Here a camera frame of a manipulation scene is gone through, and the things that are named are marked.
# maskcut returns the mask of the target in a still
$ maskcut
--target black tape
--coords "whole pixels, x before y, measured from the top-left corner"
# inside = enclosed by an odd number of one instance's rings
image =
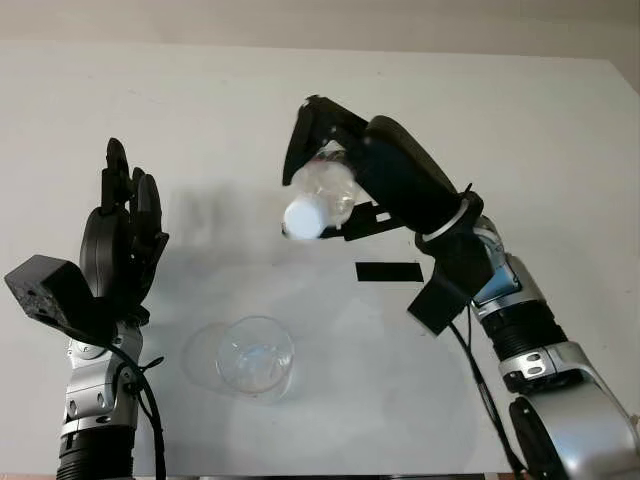
[[[424,282],[419,263],[356,262],[359,282]]]

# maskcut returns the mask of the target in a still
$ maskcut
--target white surface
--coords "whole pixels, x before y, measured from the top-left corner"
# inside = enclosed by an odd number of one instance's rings
[[[172,234],[143,359],[170,473],[505,470],[466,361],[405,312],[419,285],[358,284],[354,260],[431,262],[407,231],[347,244],[280,235],[281,165],[305,96],[399,120],[458,188],[470,181],[567,334],[640,410],[638,96],[607,62],[213,47],[0,45],[0,271],[76,259],[109,136],[152,172]],[[221,324],[280,319],[296,343],[282,403],[211,377]],[[65,339],[0,289],[0,470],[53,472]],[[510,396],[476,327],[474,351]],[[141,421],[136,470],[152,471]]]

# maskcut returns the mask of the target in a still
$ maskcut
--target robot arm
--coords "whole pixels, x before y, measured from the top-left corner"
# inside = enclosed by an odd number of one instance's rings
[[[87,220],[80,268],[35,255],[5,277],[29,317],[71,337],[58,479],[131,478],[143,390],[154,430],[156,477],[165,477],[160,417],[142,373],[148,367],[137,366],[140,327],[149,322],[140,303],[169,238],[160,220],[153,177],[136,168],[130,178],[124,148],[112,138],[102,201]]]
[[[515,256],[505,253],[483,202],[458,193],[399,124],[371,122],[331,100],[300,108],[283,184],[326,143],[345,148],[356,181],[376,201],[358,205],[340,230],[345,240],[406,226],[434,257],[433,275],[408,310],[440,334],[467,305],[493,342],[507,388],[520,396],[509,413],[534,478],[608,478],[640,474],[640,441],[628,414],[567,339],[544,296]],[[386,211],[391,219],[378,222]]]

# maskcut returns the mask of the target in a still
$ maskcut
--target white wall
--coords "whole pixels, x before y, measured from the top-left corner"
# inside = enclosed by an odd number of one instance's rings
[[[0,3],[0,39],[604,58],[640,91],[639,3],[4,0]]]

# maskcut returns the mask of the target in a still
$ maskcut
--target bottle cap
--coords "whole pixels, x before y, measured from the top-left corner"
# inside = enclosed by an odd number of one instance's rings
[[[297,240],[318,238],[328,225],[327,202],[315,195],[297,197],[284,211],[284,229]]]

